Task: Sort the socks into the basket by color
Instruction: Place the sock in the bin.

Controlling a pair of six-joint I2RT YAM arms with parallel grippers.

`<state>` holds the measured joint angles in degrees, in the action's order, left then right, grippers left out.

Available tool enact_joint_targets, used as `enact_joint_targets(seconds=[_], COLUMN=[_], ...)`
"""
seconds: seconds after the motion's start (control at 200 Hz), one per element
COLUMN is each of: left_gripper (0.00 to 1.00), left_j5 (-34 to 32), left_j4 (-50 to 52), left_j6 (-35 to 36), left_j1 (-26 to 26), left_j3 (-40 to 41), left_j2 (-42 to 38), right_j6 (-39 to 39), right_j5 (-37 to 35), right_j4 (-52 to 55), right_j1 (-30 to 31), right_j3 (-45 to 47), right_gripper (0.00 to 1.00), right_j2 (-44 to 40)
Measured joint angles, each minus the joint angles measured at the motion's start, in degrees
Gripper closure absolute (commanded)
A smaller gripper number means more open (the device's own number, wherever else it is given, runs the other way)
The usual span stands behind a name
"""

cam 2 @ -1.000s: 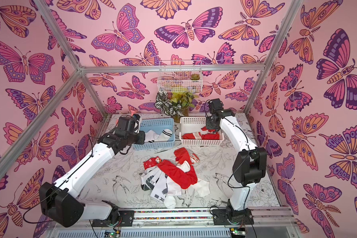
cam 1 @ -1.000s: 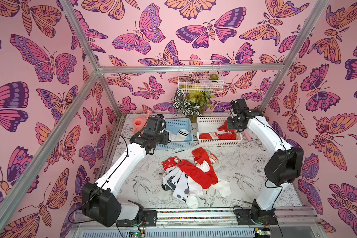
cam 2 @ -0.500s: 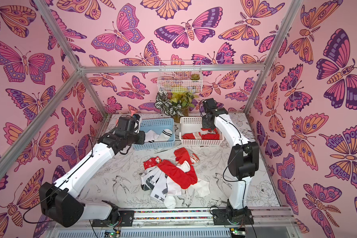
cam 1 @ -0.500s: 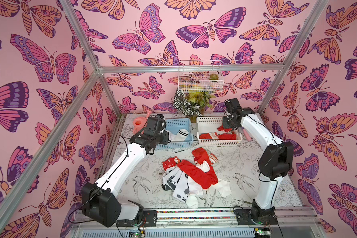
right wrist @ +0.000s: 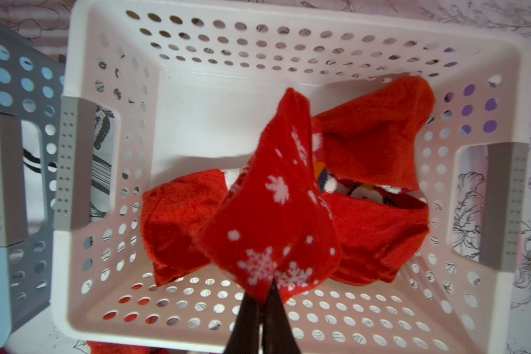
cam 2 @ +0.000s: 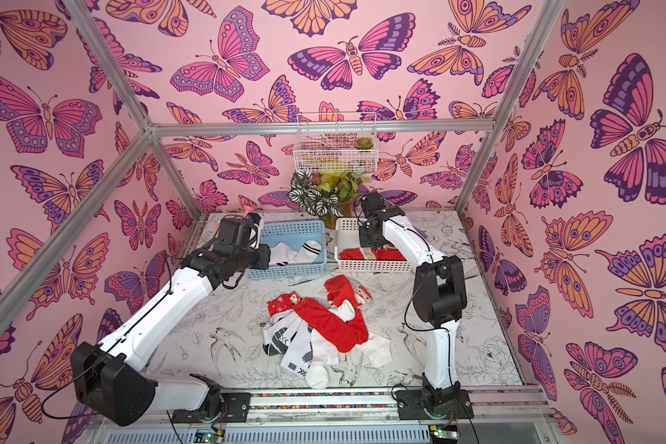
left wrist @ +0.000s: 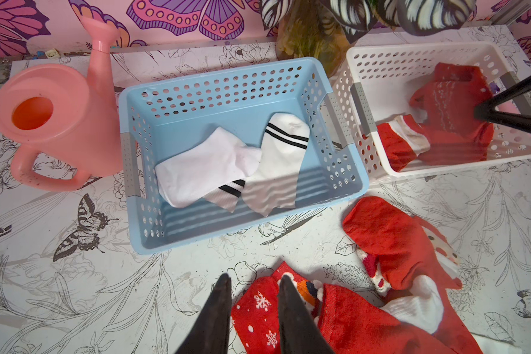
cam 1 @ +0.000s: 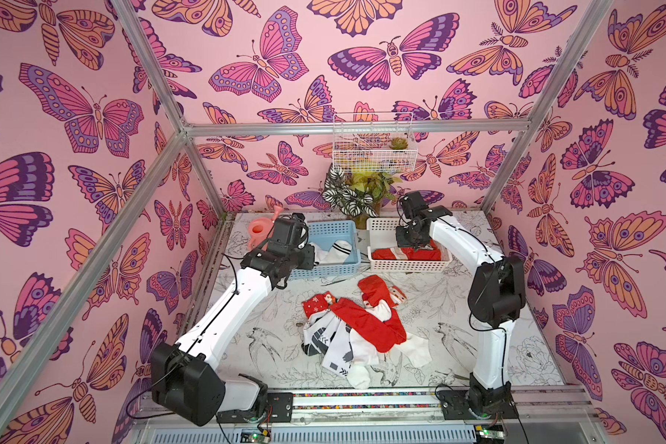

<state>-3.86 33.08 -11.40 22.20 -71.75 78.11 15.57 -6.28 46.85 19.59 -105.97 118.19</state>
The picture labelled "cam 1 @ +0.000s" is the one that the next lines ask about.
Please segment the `white plastic basket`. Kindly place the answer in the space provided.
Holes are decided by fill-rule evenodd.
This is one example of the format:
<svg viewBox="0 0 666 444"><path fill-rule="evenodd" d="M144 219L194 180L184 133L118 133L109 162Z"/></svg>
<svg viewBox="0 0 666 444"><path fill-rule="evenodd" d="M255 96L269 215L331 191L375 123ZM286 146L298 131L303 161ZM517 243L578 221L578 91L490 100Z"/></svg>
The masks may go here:
<svg viewBox="0 0 666 444"><path fill-rule="evenodd" d="M377 272L441 273L452 262L447 250L438 244L422 248L400 247L397 244L399 220L369 218L366 221L370 268Z"/></svg>

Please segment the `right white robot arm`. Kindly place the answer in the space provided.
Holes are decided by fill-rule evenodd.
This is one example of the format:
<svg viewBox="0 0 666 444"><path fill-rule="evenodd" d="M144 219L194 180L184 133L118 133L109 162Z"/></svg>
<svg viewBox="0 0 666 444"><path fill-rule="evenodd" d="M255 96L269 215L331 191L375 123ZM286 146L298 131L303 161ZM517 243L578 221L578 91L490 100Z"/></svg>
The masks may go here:
<svg viewBox="0 0 666 444"><path fill-rule="evenodd" d="M495 416L511 401L511 336L527 304L521 261L484 244L451 210L429 206L420 192L405 194L397 207L401 216L396 229L399 247L419 249L433 242L473 275L467 305L469 326L478 334L478 348L466 399L475 417Z"/></svg>

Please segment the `light blue plastic basket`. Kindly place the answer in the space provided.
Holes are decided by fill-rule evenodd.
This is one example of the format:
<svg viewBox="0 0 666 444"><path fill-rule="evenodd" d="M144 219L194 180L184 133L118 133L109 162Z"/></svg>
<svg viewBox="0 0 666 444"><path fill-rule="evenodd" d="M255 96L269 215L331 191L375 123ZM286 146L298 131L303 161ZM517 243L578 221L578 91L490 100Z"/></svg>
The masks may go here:
<svg viewBox="0 0 666 444"><path fill-rule="evenodd" d="M351 220L318 221L309 225L314 246L314 268L296 269L290 278L316 279L354 275L361 264L357 228Z"/></svg>

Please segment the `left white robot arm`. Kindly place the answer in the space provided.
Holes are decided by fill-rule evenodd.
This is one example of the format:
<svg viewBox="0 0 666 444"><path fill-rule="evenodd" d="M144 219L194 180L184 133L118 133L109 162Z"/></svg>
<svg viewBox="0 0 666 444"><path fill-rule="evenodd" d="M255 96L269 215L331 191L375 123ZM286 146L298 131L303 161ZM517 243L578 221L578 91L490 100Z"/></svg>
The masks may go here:
<svg viewBox="0 0 666 444"><path fill-rule="evenodd" d="M217 414L258 419L264 414L268 386L240 374L216 373L235 333L273 290L288 285L292 271L311 270L316 252L305 216L275 219L266 238L246 253L231 285L211 309L173 344L158 345L150 356L152 400L190 423L203 427Z"/></svg>

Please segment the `white sock black stripes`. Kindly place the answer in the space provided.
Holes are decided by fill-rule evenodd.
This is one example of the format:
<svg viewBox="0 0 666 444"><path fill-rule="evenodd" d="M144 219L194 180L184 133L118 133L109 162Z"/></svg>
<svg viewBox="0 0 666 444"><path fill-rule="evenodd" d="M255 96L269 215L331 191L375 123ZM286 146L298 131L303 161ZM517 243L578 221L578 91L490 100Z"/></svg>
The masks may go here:
<svg viewBox="0 0 666 444"><path fill-rule="evenodd" d="M333 256L333 259L331 260L330 263L331 265L344 264L350 257L353 251L353 247L349 242L346 242L345 240L338 240L337 242L332 244L329 251L331 251L331 254Z"/></svg>

